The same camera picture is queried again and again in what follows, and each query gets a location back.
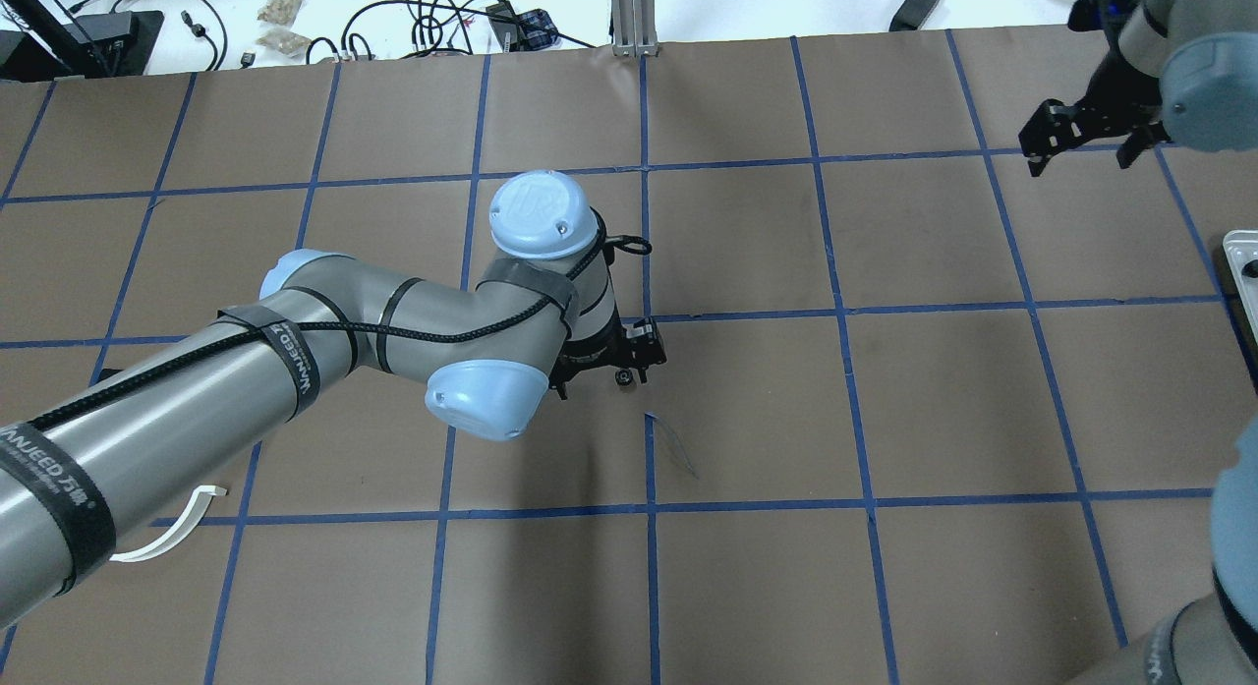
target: grid pattern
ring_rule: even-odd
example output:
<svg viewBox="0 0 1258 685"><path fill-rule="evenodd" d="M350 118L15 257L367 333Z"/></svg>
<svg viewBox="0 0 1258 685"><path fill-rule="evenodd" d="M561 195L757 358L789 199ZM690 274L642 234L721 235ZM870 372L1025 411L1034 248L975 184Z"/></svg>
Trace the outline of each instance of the grid pattern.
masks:
<svg viewBox="0 0 1258 685"><path fill-rule="evenodd" d="M816 211L816 219L813 225L814 227L818 227L818 231L820 233L819 239L821 240L821 245L824 248L825 273L829 282L829 294L833 297L833 304L818 305L818 308L814 309L751 309L751 312L746 312L746 309L743 309L743 312L662 313L658 314L657 319L658 322L665 323L665 336L668 336L671 328L692 326L692 323L728 322L728 328L736 328L737 322L782 322L782 319L823 319L823 322L828 319L828 322L833 322L837 328L838 353L835 358L821 359L823 363L834 363L843 376L842 390L845 395L845 403L850 415L850 444L855 455L854 466L859 475L859 495L825 498L770 498L770 500L762 500L762 498L751 498L751 500L660 500L657 478L660 470L660 466L658 465L665 461L665 449L663 447L665 439L658 430L655 421L652 421L650 417L644 417L643 444L640 446L640 451L645 484L643 493L644 500L642 501L611 504L599 504L598 501L591 501L590 505L562 507L464 507L464 509L454 509L450 501L453 475L457 449L462 447L463 444L460 444L460 437L457 431L447 430L444 435L445 452L440 480L440 498L439 505L435 507L435 510L311 512L311 514L257 515L252 514L249 507L254 489L254 478L258 474L259 463L264 461L265 456L265 447L263 444L258 444L258 446L252 449L248 471L243 488L240 489L239 510L237 515L218 518L211 517L206 518L203 523L203 525L208 527L223 527L224 529L231 529L231 540L226 554L225 571L221 579L221 591L209 640L209 654L205 664L204 681L206 681L206 684L214 681L226 681L223 680L225 665L221 662L223 659L220 659L220 652L221 649L224 649L225 635L230 631L230 613L234 608L239 608L237 602L233 600L233 592L234 586L239 582L237 567L242 557L243 542L247 540L247 537L255 535L255 533L259 535L263 534L265 529L296 525L308 527L390 523L429 523L435 525L435 542L431 545L433 569L429 592L430 597L428 600L426 641L424 646L426 682L443 681L442 674L445 671L443 671L443 662L439 659L439 655L442 657L447 657L447 651L439 647L439 638L447 638L444 628L445 623L450 618L448 612L450 608L458 606L457 603L449 601L452 597L449 597L448 586L452 574L447 572L447 564L450 561L448 545L453 544L453 537L457 530L460 529L460 525L472 525L476 520L551 520L590 517L625 517L624 520L637 517L635 520L642 520L642 529L645 532L644 587L647 610L643 616L645 620L644 628L648 644L647 674L654 684L684 680L684 675L674 677L673 680L668 677L669 664L665 662L664 654L673 652L676 649L662 649L662 640L664 640L667 645L669 635L667 632L667 621L664 621L664 617L662 616L664 612L662 612L660 605L660 583L662 581L668 579L667 572L662 569L662 563L668 556L662 554L664 532L660 529L660 518L673 514L741 515L759 514L759 512L844 512L844 514L853 515L863 514L864 519L860 520L860 523L864 524L863 533L866 534L868 542L868 569L873 592L872 603L878 620L877 632L878 641L881 641L882 646L884 676L887 681L898 684L928 680L922 679L920 670L913 670L906 665L906 662L917 662L920 656L912 652L906 654L899 626L902 621L893 618L893 616L901 613L901 610L910 613L912 610L906 608L906 605L896 601L896 584L892 577L899 567L889 562L887 537L883 529L884 524L889 524L892 528L896 528L898 525L897 522L902 520L903 515L907 515L902 509L921 509L921 507L930 507L931 509L974 509L975 507L1077 507L1077 509L1082 512L1082 522L1079 523L1082 528L1082 537L1086 538L1086 544L1091 552L1091 559L1094 561L1096 581L1099 584L1099 592L1103 596L1103 610L1108 616L1108 626L1112 630L1113 645L1126 645L1128 638L1127 627L1123 620L1122 610L1120 608L1120 601L1116 597L1116 587L1111 574L1110 563L1107 561L1106 544L1103 542L1102 530L1098 528L1097 510L1099 510L1099 507L1106 504L1123 504L1127 501L1177 501L1191 500L1191 498L1198 498L1198 500L1200 500L1200 498L1209 498L1211 491L1208 484L1186 484L1186 486L1170 486L1160 489L1089 489L1084 471L1087 461L1081 456L1081 451L1076 446L1072 421L1067 412L1068 403L1063 395L1060 377L1055 371L1053 354L1050 353L1050 339L1047 336L1045 326L1042 322L1043 314L1045 312L1053 312L1053 309L1181 309L1195 308L1195 305L1203 305L1203 308L1213 309L1222 308L1230 319L1232 332L1239 344L1239 354L1240 357L1244 357L1244 363L1249 368L1250 377L1258 377L1258 375L1254 373L1254 359L1248 346L1244 343L1237 318L1230 313L1228 304L1229 299L1224 295L1218 274L1213 268L1209 251L1204 245L1200 234L1196 231L1189 205L1181 196L1171 166L1167 165L1167 160L1162 151L1155 151L1152 157L1155 157L1160 175L1164 178L1165 187L1167 187L1170 196L1174 197L1175 206L1183 219L1183 225L1186 227L1188 236L1190 236L1191 243L1195 246L1204 277L1209 279L1209 285L1213 288L1213 292L1210 292L1210 294L1200 295L1145 295L1126 297L1126 299L1037 299L1037 297L1034 297L1032 279L1028 277L1020 251L1020 248L1021 245L1025 245L1025 241L1016 234L1016 227L1011 220L1009 205L1006 205L1005 192L1003 192L1001 180L998 176L996 167L998 160L1001 157L1016 157L1020 152L1011 151L1011 148L989 147L984 122L979 108L975 104L975 97L974 93L971 93L970 79L967 78L967 68L974 68L974 64L966 62L964 58L964 49L959 47L957 38L951 31L946 33L944 38L946 39L947 54L951 58L960 93L966 106L966 112L972 126L974 138L977 142L977 147L954 148L954 151L844 153L844 156L823 156L821 148L818 143L819 127L814 104L819 96L815 90L810 90L809 87L810 77L805 57L803 55L801 41L791 38L789 40L791 62L785 65L794 72L795 75L793 88L795 89L795 98L798 98L803 111L804 127L806 131L806 152L801 153L801 156L718 160L704 162L653 161L650 136L655 134L655 131L652 129L650 124L653 122L652 107L654 103L652 102L652 97L649 97L649 94L654 93L650 79L655 65L650 60L643 60L638 65L637 102L640 133L640 160L633 166L624 165L566 170L567 173L584 176L637 173L640 185L640 225L644 236L650 236L653 229L655 229L657 236L659 236L660 227L664 227L664 225L673 225L673 222L668 222L668 220L662 219L659 211L652 210L652 201L654 201L653 194L657 197L662 195L660 187L663 187L664 182L664 180L660 178L662 173L674 173L674 171L686 171L687 173L689 171L712 171L712 173L718 173L718 171L723 170L746 170L747 175L751 175L760 173L760 171L765 170L786 170L789 167L804 167L810 171L815 200L810 201L809 206L815 206ZM772 41L765 41L764 44L772 44ZM180 111L174 122L156 182L153 182L153 187L150 189L150 191L103 191L91 194L57 192L38 194L36 196L13 196L15 182L18 182L19 175L23 170L23 162L25 161L28 152L31 151L33 142L36 140L36 134L42 127L42 121L44 121L45 112L49 108L49 102L52 101L55 89L58 89L58 85L50 84L16 158L13 173L9 176L5 185L4 194L0 196L0 220L3 220L4 207L9 205L48 205L48 202L55 201L111 201L111 199L135 199L136 201L146 202L143 209L145 214L135 236L130 260L126 265L126 273L123 273L121 278L121 285L112 308L112 314L109 314L108 323L103 328L102 334L77 337L77 339L14 339L14 337L5 337L5 339L0 341L0 349L54 349L79 348L79 346L86 346L86 348L98 348L98 356L91 375L91 377L96 377L99 375L101 368L104 367L107 353L111 348L116 348L116 346L169 344L172 343L172 341L181 339L182 336L177 334L116 336L118 318L122 313L125 305L123 303L127 299L128 288L131 287L132 278L135 277L137 263L145 250L145 241L151 227L150 224L152 224L153 211L159 205L161 205L162 201L165 201L165 199L175 196L215 196L215 194L249 194L257 191L302 191L304 192L304 201L294 241L296 246L302 246L309 225L312 206L314 206L316 196L318 191L322 191L322 189L382 187L382 185L390 184L467 182L468 206L463 235L462 265L459 269L459 285L465 290L469 282L478 202L481 202L481 205L484 202L478 201L481 182L494 182L494 180L503 180L516 175L516 171L482 171L482 160L484 157L482 143L487 137L487 102L489 99L491 83L496 73L494 68L499 60L497 57L483 58L479 63L481 73L479 88L477 92L478 107L476 116L474 147L470 170L468 173L390 176L390 178L321 178L321 165L328 145L328 132L332 126L333 112L337 107L337 93L342 79L342 69L348 68L337 65L330 75L322 127L320 129L317 151L313 156L313 166L308 180L303 180L302 182L234 185L234 187L224 187L223 185L214 185L214 187L166 187L166 171L170 166L172 153L176 151L180 131L185 126L190 104L194 102L195 93L198 93L198 75L192 74L187 77ZM737 62L732 62L731 65L736 67ZM1096 147L1083 147L1083 151L1111 152L1113 151L1113 147L1110 145L1097 145ZM832 191L828 191L825 176L827 165L864 161L936 161L961 157L982 162L986 184L989 185L990 196L995 210L998 211L999 222L1008 246L1008 255L1010 255L1014 271L1016 274L1020 297L1014 297L1014 299L982 300L982 303L882 304L849 308L849 305L844 303L845 278L840 278L839 274L842 260L837 256L835 239L833 234L833 231L835 231L838 217L837 201L842 200L843 192L833 191L833 189ZM643 313L645 314L652 314L653 312L652 283L653 264L652 259L647 259L644 260L642 269ZM1052 414L1055 417L1062 449L1066 452L1066 461L1069 465L1071 479L1073 483L1072 489L1044 493L1030 491L907 496L888 496L879 495L877 493L877 478L871 470L871 447L867 440L867 425L866 416L863 414L863 408L868 411L868 407L864 407L862 403L862 357L853 352L853 337L855 334L853 327L862 318L912 318L915 314L950 313L1011 313L1021 314L1020 318L1025 318L1027 322L1029 322L1029 328L1033 334L1034 346L1042 366L1042 381L1045 381L1047 383ZM660 375L664 375L665 371L660 371ZM169 524L170 519L162 519L155 520L153 525L164 527ZM18 627L14 627L6 635L3 650L0 650L0 670L5 666L6 659L10 656L10 650L16 654L24 647L20 636L15 638L16 631ZM35 645L29 646L29 649L36 647L38 646ZM455 681L458 680L458 675L452 674L448 675L447 679L449 681Z"/></svg>

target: metal post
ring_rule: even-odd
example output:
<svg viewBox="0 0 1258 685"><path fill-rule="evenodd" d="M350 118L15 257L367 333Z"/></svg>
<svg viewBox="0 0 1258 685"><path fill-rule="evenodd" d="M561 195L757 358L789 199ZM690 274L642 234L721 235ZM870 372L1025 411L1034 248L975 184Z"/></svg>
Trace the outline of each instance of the metal post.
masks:
<svg viewBox="0 0 1258 685"><path fill-rule="evenodd" d="M616 55L655 55L655 0L611 0L611 50Z"/></svg>
<svg viewBox="0 0 1258 685"><path fill-rule="evenodd" d="M44 5L39 0L4 1L13 8L14 13L18 13L26 20L30 29L39 34L39 38L48 44L53 54L74 73L87 75L88 78L104 78L108 75L104 70L104 64L88 53L89 47L81 44L50 11L44 9Z"/></svg>

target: plastic bag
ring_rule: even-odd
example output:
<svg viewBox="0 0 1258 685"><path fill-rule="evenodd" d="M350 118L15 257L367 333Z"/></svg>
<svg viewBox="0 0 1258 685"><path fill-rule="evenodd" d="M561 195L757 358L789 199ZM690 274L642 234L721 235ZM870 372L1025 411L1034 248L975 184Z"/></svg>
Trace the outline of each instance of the plastic bag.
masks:
<svg viewBox="0 0 1258 685"><path fill-rule="evenodd" d="M264 35L258 36L258 45L269 47L292 58L304 54L306 49L311 45L311 40L301 34L289 31L286 26L273 26Z"/></svg>
<svg viewBox="0 0 1258 685"><path fill-rule="evenodd" d="M292 26L304 0L267 0L258 10L258 19L279 26Z"/></svg>

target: white curved handle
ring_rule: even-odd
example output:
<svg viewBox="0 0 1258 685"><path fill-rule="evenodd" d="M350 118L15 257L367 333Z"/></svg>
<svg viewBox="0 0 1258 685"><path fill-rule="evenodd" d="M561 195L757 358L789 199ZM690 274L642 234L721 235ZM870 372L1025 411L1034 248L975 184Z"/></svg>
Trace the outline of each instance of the white curved handle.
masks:
<svg viewBox="0 0 1258 685"><path fill-rule="evenodd" d="M196 524L205 517L205 512L210 510L210 501L214 500L214 496L225 496L226 494L228 489L221 486L198 486L192 489L192 495L189 496L184 512L175 520L175 524L167 528L160 538L138 551L118 552L109 561L148 561L166 554L175 545L182 543L184 538L187 538L189 533L196 528Z"/></svg>

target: cable strap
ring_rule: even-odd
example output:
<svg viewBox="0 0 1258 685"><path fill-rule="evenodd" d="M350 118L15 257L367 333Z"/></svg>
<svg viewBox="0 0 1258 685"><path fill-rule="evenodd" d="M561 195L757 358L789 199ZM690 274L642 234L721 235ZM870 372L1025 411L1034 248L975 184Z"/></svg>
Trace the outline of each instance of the cable strap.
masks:
<svg viewBox="0 0 1258 685"><path fill-rule="evenodd" d="M109 559L118 544L113 514L94 480L65 449L19 421L0 429L0 469L39 498L62 529L70 552L70 574L58 595Z"/></svg>
<svg viewBox="0 0 1258 685"><path fill-rule="evenodd" d="M525 290L533 290L546 297L550 303L557 305L564 327L567 327L571 334L581 308L576 299L576 283L566 274L535 268L527 260L499 256L489 264L489 269L486 269L484 278L477 282L477 290L486 282L506 282L507 285L522 287Z"/></svg>
<svg viewBox="0 0 1258 685"><path fill-rule="evenodd" d="M296 323L276 313L276 309L264 308L260 304L234 305L229 309L219 309L219 318L215 323L235 323L238 327L257 328L265 337L267 344L274 349L279 359L288 367L288 375L293 377L293 388L297 390L297 407L293 415L297 417L306 407L311 407L318 398L320 376L318 366L314 363L314 353L311 353L306 337Z"/></svg>

